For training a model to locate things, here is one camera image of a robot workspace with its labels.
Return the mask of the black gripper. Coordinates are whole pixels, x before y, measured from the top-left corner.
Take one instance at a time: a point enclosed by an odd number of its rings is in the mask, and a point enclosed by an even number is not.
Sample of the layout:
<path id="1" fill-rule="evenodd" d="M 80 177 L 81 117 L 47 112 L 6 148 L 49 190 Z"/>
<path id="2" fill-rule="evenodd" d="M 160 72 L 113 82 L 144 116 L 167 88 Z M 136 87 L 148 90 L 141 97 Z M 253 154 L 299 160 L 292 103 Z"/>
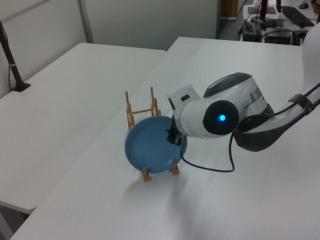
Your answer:
<path id="1" fill-rule="evenodd" d="M 166 129 L 166 132 L 168 134 L 166 140 L 171 143 L 171 144 L 175 144 L 175 145 L 180 145 L 181 144 L 181 132 L 178 130 L 178 127 L 176 125 L 176 121 L 175 119 L 171 120 L 171 125 L 170 128 Z"/>

